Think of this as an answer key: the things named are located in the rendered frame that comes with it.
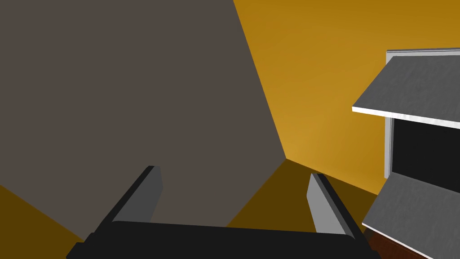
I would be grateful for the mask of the grey shelf unit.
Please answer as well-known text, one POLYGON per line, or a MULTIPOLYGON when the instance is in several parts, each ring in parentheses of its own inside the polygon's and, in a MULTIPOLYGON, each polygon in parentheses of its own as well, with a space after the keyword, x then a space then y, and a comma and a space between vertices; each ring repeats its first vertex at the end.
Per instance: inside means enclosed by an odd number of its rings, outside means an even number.
POLYGON ((460 259, 460 48, 388 50, 352 110, 385 119, 386 182, 362 224, 427 259, 460 259))

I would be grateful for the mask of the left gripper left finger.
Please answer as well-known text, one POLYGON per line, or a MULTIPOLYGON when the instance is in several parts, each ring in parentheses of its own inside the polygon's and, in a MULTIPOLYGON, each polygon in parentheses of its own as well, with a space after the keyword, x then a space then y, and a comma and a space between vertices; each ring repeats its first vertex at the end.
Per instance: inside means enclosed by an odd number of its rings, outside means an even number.
POLYGON ((150 222, 162 190, 161 168, 146 167, 97 228, 114 221, 150 222))

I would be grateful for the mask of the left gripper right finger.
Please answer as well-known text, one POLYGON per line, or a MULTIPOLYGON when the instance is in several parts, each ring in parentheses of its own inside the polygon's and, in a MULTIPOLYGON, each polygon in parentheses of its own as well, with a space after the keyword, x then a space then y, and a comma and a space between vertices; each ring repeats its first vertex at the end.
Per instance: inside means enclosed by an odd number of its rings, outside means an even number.
POLYGON ((306 198, 316 232, 364 240, 361 229, 324 174, 310 174, 306 198))

